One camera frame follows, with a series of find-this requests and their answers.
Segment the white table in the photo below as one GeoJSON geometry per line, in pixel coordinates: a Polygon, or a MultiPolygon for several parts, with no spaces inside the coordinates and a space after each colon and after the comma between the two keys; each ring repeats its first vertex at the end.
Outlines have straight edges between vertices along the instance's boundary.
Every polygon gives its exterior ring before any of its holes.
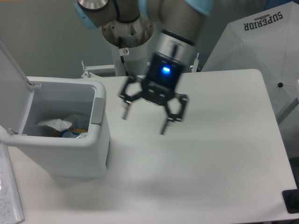
{"type": "Polygon", "coordinates": [[[25,224],[228,224],[298,218],[281,192],[296,188],[262,75],[256,70],[185,74],[185,120],[159,135],[162,107],[107,89],[111,130],[104,179],[50,176],[18,149],[10,153],[25,224]]]}

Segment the black object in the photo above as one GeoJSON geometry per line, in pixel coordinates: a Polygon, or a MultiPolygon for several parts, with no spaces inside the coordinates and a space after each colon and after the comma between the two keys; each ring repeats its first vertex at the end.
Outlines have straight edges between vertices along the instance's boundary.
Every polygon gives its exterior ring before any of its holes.
{"type": "Polygon", "coordinates": [[[167,113],[166,121],[160,134],[164,134],[169,122],[183,121],[183,115],[188,102],[188,96],[185,94],[175,93],[175,88],[184,69],[184,65],[174,59],[155,53],[149,71],[144,79],[130,74],[126,80],[119,97],[126,103],[127,108],[123,115],[126,119],[129,107],[132,102],[144,98],[156,105],[164,106],[167,113]],[[140,83],[142,90],[137,94],[130,96],[126,90],[130,84],[140,83]],[[181,104],[177,114],[172,113],[168,106],[168,101],[176,98],[181,104]]]}
{"type": "Polygon", "coordinates": [[[282,192],[285,206],[289,213],[299,213],[299,190],[284,190],[282,192]]]}

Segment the white trash bin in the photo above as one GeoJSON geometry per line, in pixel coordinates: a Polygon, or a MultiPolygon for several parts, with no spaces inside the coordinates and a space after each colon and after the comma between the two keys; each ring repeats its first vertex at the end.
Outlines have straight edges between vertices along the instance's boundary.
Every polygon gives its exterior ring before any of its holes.
{"type": "Polygon", "coordinates": [[[85,79],[30,77],[0,42],[0,144],[18,147],[51,175],[103,177],[110,131],[106,89],[85,79]],[[58,138],[37,123],[90,117],[87,137],[58,138]]]}

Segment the black cable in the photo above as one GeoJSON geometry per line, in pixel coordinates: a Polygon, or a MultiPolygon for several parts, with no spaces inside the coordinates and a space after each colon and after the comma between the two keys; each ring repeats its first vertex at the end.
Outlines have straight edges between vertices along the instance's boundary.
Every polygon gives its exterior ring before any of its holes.
{"type": "MultiPolygon", "coordinates": [[[[122,38],[119,37],[118,38],[118,49],[121,49],[121,42],[122,42],[122,38]]],[[[129,72],[128,72],[127,67],[125,65],[125,59],[123,58],[123,56],[121,56],[121,63],[123,65],[123,68],[125,69],[126,76],[129,76],[129,72]]]]}

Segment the trash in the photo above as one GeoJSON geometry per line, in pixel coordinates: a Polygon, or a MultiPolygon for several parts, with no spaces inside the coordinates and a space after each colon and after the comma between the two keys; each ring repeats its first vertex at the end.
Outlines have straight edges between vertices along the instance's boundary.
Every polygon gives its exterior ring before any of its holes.
{"type": "Polygon", "coordinates": [[[61,132],[65,129],[68,129],[69,127],[72,126],[71,122],[68,121],[63,121],[61,119],[51,119],[51,120],[43,120],[38,122],[37,124],[38,127],[40,126],[48,126],[56,129],[57,131],[61,132]]]}
{"type": "Polygon", "coordinates": [[[61,132],[57,132],[56,137],[59,138],[77,138],[82,139],[87,136],[87,131],[84,129],[69,128],[61,132]]]}
{"type": "Polygon", "coordinates": [[[88,132],[90,118],[84,115],[72,114],[61,119],[49,119],[38,122],[37,126],[48,126],[57,130],[57,137],[77,138],[80,134],[88,132]]]}

